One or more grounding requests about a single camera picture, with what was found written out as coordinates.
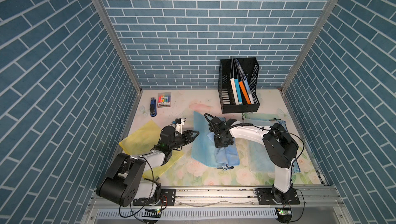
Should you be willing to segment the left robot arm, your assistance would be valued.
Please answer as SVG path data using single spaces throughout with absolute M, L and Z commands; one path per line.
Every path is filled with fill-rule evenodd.
M 173 126 L 166 126 L 150 152 L 139 156 L 118 154 L 104 174 L 96 194 L 122 207 L 133 202 L 158 203 L 161 184 L 155 182 L 154 169 L 166 165 L 174 150 L 192 143 L 199 134 L 195 130 L 179 132 Z

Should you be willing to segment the blue mesh document bag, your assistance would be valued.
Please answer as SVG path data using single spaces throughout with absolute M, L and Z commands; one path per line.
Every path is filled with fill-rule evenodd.
M 205 159 L 207 157 L 206 152 L 208 151 L 207 133 L 209 131 L 208 121 L 204 115 L 199 112 L 194 112 L 194 129 L 199 131 L 199 136 L 194 140 L 192 147 L 192 158 L 205 165 Z

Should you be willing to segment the light blue cleaning cloth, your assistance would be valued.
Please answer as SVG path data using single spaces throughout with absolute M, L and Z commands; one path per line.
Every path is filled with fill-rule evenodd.
M 205 165 L 216 169 L 233 169 L 240 164 L 236 144 L 227 147 L 215 147 L 214 133 L 208 132 L 208 151 L 206 152 Z

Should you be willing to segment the clear grey document bag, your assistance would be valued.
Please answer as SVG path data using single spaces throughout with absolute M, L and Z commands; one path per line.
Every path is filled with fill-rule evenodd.
M 275 121 L 258 121 L 258 120 L 243 120 L 244 123 L 252 123 L 256 126 L 272 126 L 277 124 Z M 274 164 L 270 160 L 270 157 L 267 153 L 267 150 L 263 143 L 259 144 L 257 142 L 248 141 L 248 151 L 249 151 L 249 165 L 250 170 L 253 172 L 262 172 L 262 173 L 274 173 L 275 168 Z

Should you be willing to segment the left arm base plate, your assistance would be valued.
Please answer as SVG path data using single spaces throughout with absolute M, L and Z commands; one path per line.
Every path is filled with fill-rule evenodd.
M 133 206 L 147 206 L 147 205 L 170 205 L 173 206 L 175 204 L 176 198 L 176 189 L 161 189 L 156 190 L 154 196 L 150 199 L 140 198 L 134 199 L 132 205 Z

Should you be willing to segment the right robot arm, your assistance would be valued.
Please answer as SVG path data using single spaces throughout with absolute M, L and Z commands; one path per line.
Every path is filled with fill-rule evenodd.
M 259 127 L 250 123 L 241 123 L 235 119 L 222 121 L 208 113 L 209 131 L 214 133 L 214 145 L 217 148 L 228 147 L 234 139 L 243 138 L 265 147 L 271 162 L 275 165 L 273 195 L 286 196 L 292 189 L 292 165 L 297 159 L 299 146 L 280 124 Z

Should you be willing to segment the green mesh document bag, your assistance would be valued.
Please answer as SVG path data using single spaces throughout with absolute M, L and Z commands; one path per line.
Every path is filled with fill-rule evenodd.
M 265 114 L 265 113 L 243 113 L 242 119 L 258 120 L 258 121 L 281 120 L 281 118 L 276 114 Z

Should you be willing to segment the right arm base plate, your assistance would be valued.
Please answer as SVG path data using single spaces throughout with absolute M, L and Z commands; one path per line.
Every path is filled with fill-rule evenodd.
M 276 188 L 259 188 L 254 190 L 260 205 L 299 205 L 300 199 L 297 191 L 290 188 L 288 192 L 283 193 Z

